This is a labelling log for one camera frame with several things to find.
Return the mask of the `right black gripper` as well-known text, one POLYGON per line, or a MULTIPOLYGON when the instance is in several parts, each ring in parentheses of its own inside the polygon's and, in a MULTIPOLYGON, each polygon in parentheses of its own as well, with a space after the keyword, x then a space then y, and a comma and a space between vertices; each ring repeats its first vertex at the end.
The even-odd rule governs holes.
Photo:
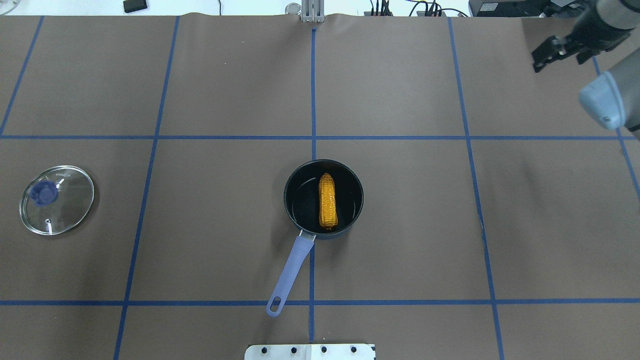
POLYGON ((531 52, 532 67, 540 73, 547 65, 574 54, 582 65, 617 48, 632 31, 633 5, 592 5, 578 17, 567 38, 549 36, 531 52))

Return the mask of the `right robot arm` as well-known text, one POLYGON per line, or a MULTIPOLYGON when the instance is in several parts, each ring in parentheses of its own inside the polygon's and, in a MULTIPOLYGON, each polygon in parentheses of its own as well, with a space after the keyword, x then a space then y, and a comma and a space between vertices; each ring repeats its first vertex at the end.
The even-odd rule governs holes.
MULTIPOLYGON (((615 50, 640 22, 637 0, 597 0, 586 9, 565 37, 549 36, 531 52, 532 67, 545 66, 575 56, 581 65, 602 52, 615 50)), ((634 50, 603 71, 578 94, 585 112, 602 128, 624 128, 636 139, 640 128, 640 53, 634 50)))

